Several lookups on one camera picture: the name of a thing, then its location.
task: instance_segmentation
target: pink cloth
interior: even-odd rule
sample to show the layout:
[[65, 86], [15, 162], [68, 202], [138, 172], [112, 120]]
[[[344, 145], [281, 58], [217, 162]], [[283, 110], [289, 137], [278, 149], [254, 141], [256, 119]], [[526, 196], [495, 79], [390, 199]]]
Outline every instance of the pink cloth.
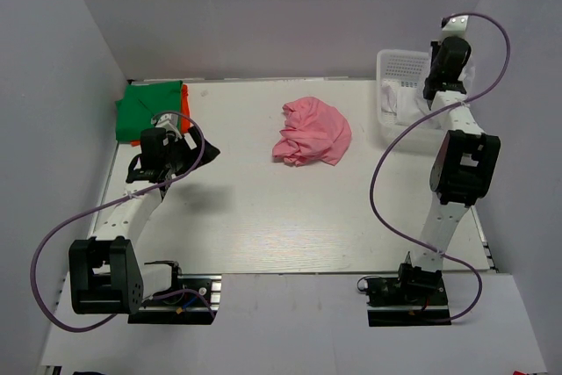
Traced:
[[273, 147], [273, 156], [301, 166], [322, 160], [335, 166], [351, 142], [348, 121], [335, 107], [318, 98], [303, 97], [283, 106], [287, 119], [279, 131], [283, 139]]

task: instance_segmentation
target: green cloth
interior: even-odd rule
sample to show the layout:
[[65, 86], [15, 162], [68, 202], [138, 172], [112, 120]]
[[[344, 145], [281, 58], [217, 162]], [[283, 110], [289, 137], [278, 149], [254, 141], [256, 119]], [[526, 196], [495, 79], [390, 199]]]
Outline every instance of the green cloth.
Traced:
[[181, 111], [182, 82], [128, 85], [123, 99], [116, 101], [117, 141], [137, 141], [144, 129], [153, 127], [150, 120], [164, 110]]

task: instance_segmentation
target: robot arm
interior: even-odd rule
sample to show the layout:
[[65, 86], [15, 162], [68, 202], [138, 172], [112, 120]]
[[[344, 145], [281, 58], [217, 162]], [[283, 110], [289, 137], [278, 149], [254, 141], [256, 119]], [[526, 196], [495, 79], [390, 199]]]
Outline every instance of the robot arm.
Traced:
[[[441, 37], [431, 43], [431, 60], [418, 83], [431, 111], [463, 102], [466, 90], [459, 77], [468, 62], [471, 47], [464, 40], [468, 17], [442, 22]], [[459, 221], [489, 189], [500, 140], [488, 135], [474, 120], [467, 105], [437, 115], [445, 131], [443, 144], [431, 170], [432, 201], [420, 240], [437, 250], [415, 245], [400, 265], [398, 277], [365, 280], [361, 292], [369, 295], [372, 326], [450, 323], [442, 279], [443, 253]], [[423, 310], [428, 319], [412, 318]]]
[[156, 127], [140, 136], [140, 154], [129, 164], [127, 202], [115, 206], [109, 219], [87, 240], [74, 241], [68, 251], [72, 307], [77, 314], [135, 314], [142, 301], [174, 287], [180, 272], [177, 263], [158, 261], [138, 265], [133, 247], [152, 214], [161, 204], [168, 185], [141, 196], [135, 192], [182, 175], [197, 159], [202, 142], [205, 152], [198, 166], [212, 161], [220, 151], [189, 135], [191, 150], [177, 130], [172, 115], [162, 115]]
[[[465, 100], [466, 90], [458, 78], [472, 51], [464, 40], [467, 23], [468, 17], [443, 22], [441, 39], [431, 43], [429, 75], [420, 84], [431, 111]], [[444, 253], [459, 221], [487, 194], [500, 139], [484, 133], [468, 105], [441, 113], [437, 119], [445, 137], [429, 178], [434, 193], [420, 240]], [[426, 272], [439, 271], [440, 277], [441, 253], [416, 247], [411, 264]]]

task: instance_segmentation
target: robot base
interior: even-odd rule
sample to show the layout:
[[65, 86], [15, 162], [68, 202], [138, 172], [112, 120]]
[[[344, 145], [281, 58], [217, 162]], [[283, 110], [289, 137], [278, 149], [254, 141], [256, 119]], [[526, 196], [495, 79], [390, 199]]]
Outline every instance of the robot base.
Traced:
[[[170, 291], [192, 289], [201, 293], [211, 309], [219, 310], [222, 276], [178, 275], [177, 283]], [[211, 325], [213, 318], [200, 300], [192, 300], [190, 294], [178, 295], [166, 300], [149, 300], [142, 304], [139, 312], [130, 314], [129, 324], [159, 325]]]
[[450, 317], [447, 292], [443, 281], [427, 297], [409, 299], [399, 288], [395, 277], [366, 279], [365, 293], [369, 297], [367, 314], [369, 327], [416, 327], [450, 325], [437, 322]]

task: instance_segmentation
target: white cloth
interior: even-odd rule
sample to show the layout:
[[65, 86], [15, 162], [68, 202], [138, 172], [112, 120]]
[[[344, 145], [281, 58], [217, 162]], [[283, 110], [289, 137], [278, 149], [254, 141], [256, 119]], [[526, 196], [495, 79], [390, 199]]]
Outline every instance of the white cloth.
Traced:
[[381, 107], [383, 112], [389, 112], [396, 114], [396, 92], [394, 92], [393, 87], [389, 83], [384, 82], [380, 86], [381, 94]]
[[[467, 97], [471, 93], [475, 74], [474, 60], [471, 57], [458, 78], [459, 81], [464, 83]], [[425, 81], [425, 76], [420, 78], [420, 81]], [[382, 82], [381, 100], [383, 111], [396, 114], [396, 123], [398, 125], [409, 126], [416, 120], [429, 114], [428, 103], [423, 98], [423, 88], [420, 84], [418, 84], [417, 89], [399, 87], [395, 90], [389, 83]], [[439, 128], [439, 123], [436, 119], [430, 119], [423, 122], [420, 127], [437, 129]]]

